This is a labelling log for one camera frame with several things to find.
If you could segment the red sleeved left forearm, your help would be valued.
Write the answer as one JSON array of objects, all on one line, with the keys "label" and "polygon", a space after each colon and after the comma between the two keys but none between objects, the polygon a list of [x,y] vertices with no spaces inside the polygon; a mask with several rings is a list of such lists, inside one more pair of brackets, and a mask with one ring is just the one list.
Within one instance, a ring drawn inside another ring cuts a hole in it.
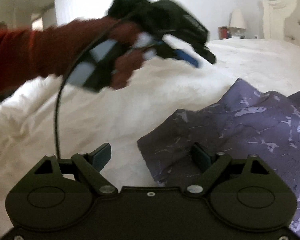
[{"label": "red sleeved left forearm", "polygon": [[0,30],[0,93],[38,76],[62,75],[79,53],[115,22],[104,17],[75,20],[43,31]]}]

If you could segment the left hand red glove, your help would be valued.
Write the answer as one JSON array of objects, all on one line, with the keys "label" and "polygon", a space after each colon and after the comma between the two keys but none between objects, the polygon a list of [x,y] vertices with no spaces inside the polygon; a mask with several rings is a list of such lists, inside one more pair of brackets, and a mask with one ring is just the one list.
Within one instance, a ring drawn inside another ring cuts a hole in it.
[{"label": "left hand red glove", "polygon": [[117,40],[120,45],[128,47],[127,51],[115,60],[115,69],[111,74],[110,87],[118,90],[128,85],[133,72],[140,69],[145,61],[143,59],[145,51],[132,48],[141,34],[141,29],[136,23],[128,20],[116,20],[108,16],[101,18],[101,20],[106,26],[107,36]]}]

